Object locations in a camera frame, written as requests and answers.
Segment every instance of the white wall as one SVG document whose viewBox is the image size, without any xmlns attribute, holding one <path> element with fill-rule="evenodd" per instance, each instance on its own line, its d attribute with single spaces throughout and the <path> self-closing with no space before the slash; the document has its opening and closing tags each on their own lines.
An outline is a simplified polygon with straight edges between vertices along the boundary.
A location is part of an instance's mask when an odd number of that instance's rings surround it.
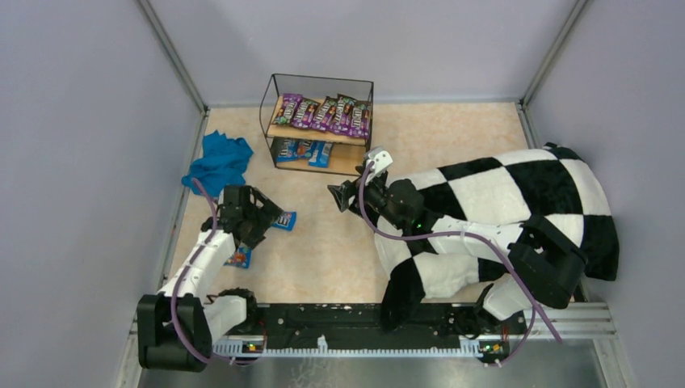
<svg viewBox="0 0 685 388">
<path fill-rule="evenodd" d="M 532 105 L 543 141 L 593 168 L 616 216 L 607 300 L 642 386 L 683 386 L 685 2 L 596 1 Z"/>
<path fill-rule="evenodd" d="M 376 101 L 520 98 L 574 0 L 153 0 L 205 102 L 272 73 L 376 82 Z"/>
<path fill-rule="evenodd" d="M 0 386 L 112 386 L 199 114 L 133 0 L 0 5 Z"/>
</svg>

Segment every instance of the black and white checkered blanket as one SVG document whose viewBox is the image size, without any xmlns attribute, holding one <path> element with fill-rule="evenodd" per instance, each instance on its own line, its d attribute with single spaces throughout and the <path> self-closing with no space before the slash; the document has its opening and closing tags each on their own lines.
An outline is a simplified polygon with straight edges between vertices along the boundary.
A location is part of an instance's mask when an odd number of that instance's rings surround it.
<svg viewBox="0 0 685 388">
<path fill-rule="evenodd" d="M 545 216 L 588 256 L 587 276 L 616 278 L 619 242 L 607 198 L 587 164 L 568 148 L 547 144 L 397 179 L 411 180 L 430 210 L 460 220 L 499 225 Z M 377 225 L 386 233 L 402 234 L 383 218 Z M 438 255 L 427 240 L 375 239 L 390 277 L 383 300 L 389 328 L 411 316 L 423 298 L 450 297 L 465 285 L 506 273 L 490 260 Z"/>
</svg>

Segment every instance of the blue cloth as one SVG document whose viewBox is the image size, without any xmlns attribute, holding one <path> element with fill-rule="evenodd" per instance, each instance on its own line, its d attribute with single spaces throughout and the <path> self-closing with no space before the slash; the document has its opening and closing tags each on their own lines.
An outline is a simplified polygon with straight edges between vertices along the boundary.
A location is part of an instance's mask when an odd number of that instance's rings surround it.
<svg viewBox="0 0 685 388">
<path fill-rule="evenodd" d="M 217 198 L 228 184 L 245 184 L 242 173 L 252 156 L 252 149 L 244 138 L 229 139 L 219 131 L 214 131 L 202 140 L 202 158 L 191 164 L 188 175 L 181 179 L 183 185 L 200 195 L 192 183 L 197 178 L 212 198 Z"/>
</svg>

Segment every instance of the wooden shelf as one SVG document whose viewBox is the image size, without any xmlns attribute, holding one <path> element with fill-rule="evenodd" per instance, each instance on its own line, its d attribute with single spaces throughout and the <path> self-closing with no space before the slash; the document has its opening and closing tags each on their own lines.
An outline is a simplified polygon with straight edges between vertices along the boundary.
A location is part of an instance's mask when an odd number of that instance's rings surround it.
<svg viewBox="0 0 685 388">
<path fill-rule="evenodd" d="M 327 168 L 311 167 L 308 159 L 293 160 L 291 162 L 276 163 L 278 168 L 285 170 L 302 170 L 328 172 L 331 174 L 359 175 L 355 167 L 364 160 L 366 150 L 363 147 L 336 144 L 330 151 L 330 160 Z"/>
<path fill-rule="evenodd" d="M 322 99 L 314 99 L 315 101 L 319 103 L 323 103 Z M 278 101 L 276 102 L 276 107 L 279 107 L 283 103 L 283 97 L 279 97 Z M 277 109 L 274 109 L 274 112 L 271 114 L 271 121 L 269 123 L 272 123 L 276 117 L 276 112 Z M 330 132 L 319 132 L 316 129 L 299 129 L 299 128 L 294 128 L 289 125 L 276 125 L 276 124 L 269 124 L 269 129 L 267 129 L 267 136 L 269 137 L 287 137 L 291 139 L 303 139 L 303 140 L 321 140 L 321 141 L 327 141 L 329 143 L 338 143 L 338 144 L 349 144 L 351 146 L 365 146 L 366 145 L 366 140 L 365 139 L 360 139 L 360 138 L 354 138 L 354 137 L 347 137 L 344 135 L 336 135 L 335 133 L 330 133 Z"/>
</svg>

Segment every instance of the beige floor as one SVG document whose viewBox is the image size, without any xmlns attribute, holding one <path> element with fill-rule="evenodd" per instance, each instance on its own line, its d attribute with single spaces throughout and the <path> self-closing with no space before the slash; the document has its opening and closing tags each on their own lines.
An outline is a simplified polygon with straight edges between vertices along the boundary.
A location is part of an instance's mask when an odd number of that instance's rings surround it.
<svg viewBox="0 0 685 388">
<path fill-rule="evenodd" d="M 376 105 L 373 146 L 393 156 L 390 174 L 526 148 L 513 103 Z M 207 133 L 218 129 L 244 137 L 254 151 L 248 184 L 281 208 L 297 211 L 293 232 L 269 230 L 253 252 L 249 269 L 223 267 L 212 291 L 254 291 L 260 302 L 380 302 L 387 277 L 376 257 L 372 233 L 351 213 L 340 213 L 326 190 L 350 177 L 274 168 L 258 122 L 257 108 L 212 109 Z M 172 273 L 195 244 L 209 216 L 200 196 L 188 199 Z M 473 300 L 475 289 L 452 300 Z"/>
</svg>

